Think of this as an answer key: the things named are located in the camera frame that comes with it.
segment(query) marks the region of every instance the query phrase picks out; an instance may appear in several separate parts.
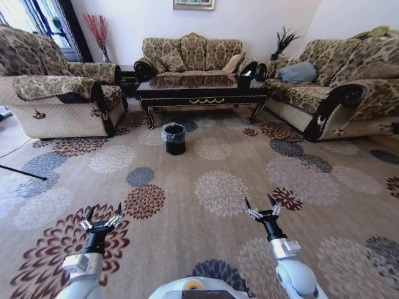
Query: table leg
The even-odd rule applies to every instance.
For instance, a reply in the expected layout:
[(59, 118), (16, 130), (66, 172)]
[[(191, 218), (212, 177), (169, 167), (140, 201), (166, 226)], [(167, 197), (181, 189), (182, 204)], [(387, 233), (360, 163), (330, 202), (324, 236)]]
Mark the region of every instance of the table leg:
[(267, 97), (266, 97), (266, 98), (263, 98), (262, 101), (260, 101), (260, 102), (257, 104), (255, 110), (252, 112), (251, 118), (249, 119), (249, 121), (250, 121), (252, 124), (255, 124), (255, 123), (256, 123), (256, 118), (257, 118), (258, 114), (260, 114), (260, 112), (262, 111), (262, 109), (266, 106), (267, 100), (268, 100)]
[(145, 116), (147, 116), (148, 129), (150, 129), (150, 130), (154, 129), (154, 118), (150, 112), (150, 107), (147, 105), (145, 100), (140, 100), (140, 106), (141, 106)]

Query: carpet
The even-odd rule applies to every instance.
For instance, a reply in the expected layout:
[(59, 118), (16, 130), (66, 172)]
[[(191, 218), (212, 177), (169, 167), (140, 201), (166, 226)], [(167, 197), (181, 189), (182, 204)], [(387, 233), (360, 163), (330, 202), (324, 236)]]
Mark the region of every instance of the carpet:
[[(67, 285), (62, 261), (87, 240), (81, 217), (95, 206), (94, 219), (107, 219), (121, 202), (125, 218), (107, 237), (104, 298), (148, 298), (190, 275), (287, 298), (264, 228), (244, 212), (245, 196), (268, 209), (269, 193), (330, 298), (399, 298), (397, 144), (310, 143), (267, 112), (250, 125), (251, 111), (158, 110), (148, 130), (131, 105), (113, 138), (30, 140), (2, 158), (48, 180), (0, 169), (0, 297), (55, 298)], [(187, 130), (181, 156), (161, 141), (169, 121)], [(4, 127), (1, 144), (8, 130), (15, 127)]]

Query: picture frame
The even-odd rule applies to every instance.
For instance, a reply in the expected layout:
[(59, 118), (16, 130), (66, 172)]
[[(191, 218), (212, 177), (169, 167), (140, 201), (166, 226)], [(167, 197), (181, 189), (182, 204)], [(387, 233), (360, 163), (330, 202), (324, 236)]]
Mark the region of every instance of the picture frame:
[(200, 11), (212, 11), (214, 0), (172, 0), (173, 9), (195, 9)]

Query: potted plant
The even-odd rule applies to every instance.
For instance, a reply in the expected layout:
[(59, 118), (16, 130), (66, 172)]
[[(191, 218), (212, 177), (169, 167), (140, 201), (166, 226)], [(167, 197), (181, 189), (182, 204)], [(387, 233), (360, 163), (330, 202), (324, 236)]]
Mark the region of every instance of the potted plant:
[(95, 37), (95, 41), (101, 50), (103, 61), (110, 62), (105, 45), (105, 40), (107, 38), (107, 23), (105, 22), (105, 18), (101, 15), (96, 16), (94, 14), (83, 14), (83, 18), (86, 26)]
[(284, 26), (282, 27), (282, 33), (277, 32), (277, 50), (276, 53), (272, 54), (271, 60), (277, 60), (279, 54), (282, 53), (288, 47), (291, 42), (302, 37), (297, 36), (297, 32), (290, 33), (291, 29), (286, 29)]

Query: blue pillow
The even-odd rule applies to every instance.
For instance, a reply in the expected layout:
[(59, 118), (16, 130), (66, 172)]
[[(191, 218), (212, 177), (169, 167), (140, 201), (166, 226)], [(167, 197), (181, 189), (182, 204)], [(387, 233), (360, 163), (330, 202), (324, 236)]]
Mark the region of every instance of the blue pillow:
[(308, 61), (283, 67), (277, 74), (285, 83), (311, 83), (317, 76), (315, 67)]

